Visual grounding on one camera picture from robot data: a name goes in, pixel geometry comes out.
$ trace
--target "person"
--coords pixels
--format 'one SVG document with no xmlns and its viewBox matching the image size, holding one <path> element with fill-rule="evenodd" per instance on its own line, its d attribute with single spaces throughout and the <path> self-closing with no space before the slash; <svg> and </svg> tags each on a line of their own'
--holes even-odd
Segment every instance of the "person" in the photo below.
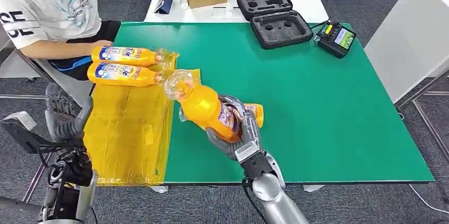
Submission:
<svg viewBox="0 0 449 224">
<path fill-rule="evenodd" d="M 27 57 L 77 80 L 87 80 L 94 47 L 110 46 L 120 28 L 101 20 L 97 0 L 0 0 L 0 22 Z"/>
</svg>

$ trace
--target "controller screen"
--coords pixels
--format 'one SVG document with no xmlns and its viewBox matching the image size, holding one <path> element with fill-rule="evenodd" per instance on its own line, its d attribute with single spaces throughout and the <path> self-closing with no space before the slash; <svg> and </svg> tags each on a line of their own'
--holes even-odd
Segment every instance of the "controller screen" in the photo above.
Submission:
<svg viewBox="0 0 449 224">
<path fill-rule="evenodd" d="M 341 28 L 340 32 L 337 34 L 337 37 L 335 38 L 334 42 L 339 44 L 344 49 L 349 49 L 352 42 L 354 41 L 355 34 Z"/>
</svg>

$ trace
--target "white t-shirt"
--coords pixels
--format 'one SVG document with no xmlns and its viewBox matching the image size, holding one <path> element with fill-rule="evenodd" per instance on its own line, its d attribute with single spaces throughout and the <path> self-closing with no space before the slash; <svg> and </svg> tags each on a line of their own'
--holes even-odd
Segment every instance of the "white t-shirt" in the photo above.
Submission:
<svg viewBox="0 0 449 224">
<path fill-rule="evenodd" d="M 101 27 L 97 0 L 0 0 L 0 22 L 18 49 L 91 37 Z"/>
</svg>

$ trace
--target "person's arm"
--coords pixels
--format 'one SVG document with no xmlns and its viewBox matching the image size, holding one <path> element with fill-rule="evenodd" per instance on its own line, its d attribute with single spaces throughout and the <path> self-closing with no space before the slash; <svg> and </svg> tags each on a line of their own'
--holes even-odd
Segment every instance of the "person's arm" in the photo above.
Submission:
<svg viewBox="0 0 449 224">
<path fill-rule="evenodd" d="M 37 17 L 23 0 L 0 0 L 0 22 L 17 49 L 36 59 L 66 59 L 88 56 L 96 46 L 110 46 L 110 41 L 64 43 L 50 41 Z"/>
<path fill-rule="evenodd" d="M 67 59 L 89 56 L 97 46 L 110 46 L 111 41 L 100 40 L 95 43 L 64 43 L 39 40 L 20 49 L 24 55 L 34 59 Z"/>
</svg>

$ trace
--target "white cable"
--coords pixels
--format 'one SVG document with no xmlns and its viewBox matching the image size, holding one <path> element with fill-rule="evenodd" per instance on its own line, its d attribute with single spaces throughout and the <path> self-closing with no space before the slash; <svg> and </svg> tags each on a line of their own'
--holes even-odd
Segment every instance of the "white cable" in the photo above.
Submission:
<svg viewBox="0 0 449 224">
<path fill-rule="evenodd" d="M 418 194 L 418 192 L 415 190 L 415 188 L 413 188 L 413 186 L 411 186 L 411 184 L 409 184 L 408 186 L 410 186 L 410 188 L 411 188 L 411 189 L 414 191 L 414 193 L 419 197 L 419 199 L 421 199 L 421 201 L 422 201 L 423 203 L 426 204 L 426 206 L 428 206 L 429 208 L 431 208 L 431 209 L 433 209 L 433 210 L 435 210 L 435 211 L 443 212 L 443 213 L 449 214 L 448 211 L 444 211 L 444 210 L 435 208 L 435 207 L 431 206 L 430 204 L 428 204 L 428 203 L 423 199 L 423 197 L 421 197 L 421 195 Z"/>
</svg>

